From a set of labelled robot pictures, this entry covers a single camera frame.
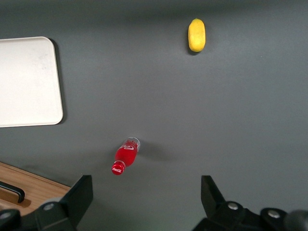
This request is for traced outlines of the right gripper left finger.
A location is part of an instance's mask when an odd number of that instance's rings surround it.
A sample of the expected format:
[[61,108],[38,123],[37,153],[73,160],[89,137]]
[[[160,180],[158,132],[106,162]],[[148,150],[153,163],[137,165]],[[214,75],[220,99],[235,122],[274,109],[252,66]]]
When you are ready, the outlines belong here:
[[35,211],[37,230],[75,231],[92,200],[92,176],[84,175],[58,202],[47,202]]

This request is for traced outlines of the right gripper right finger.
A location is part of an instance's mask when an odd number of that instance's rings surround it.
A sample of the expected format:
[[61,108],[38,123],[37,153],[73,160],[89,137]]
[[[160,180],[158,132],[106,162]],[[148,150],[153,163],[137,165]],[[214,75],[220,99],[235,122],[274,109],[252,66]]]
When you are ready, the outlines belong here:
[[235,201],[226,201],[211,176],[201,177],[201,201],[206,214],[194,231],[285,231],[287,213],[264,208],[255,214]]

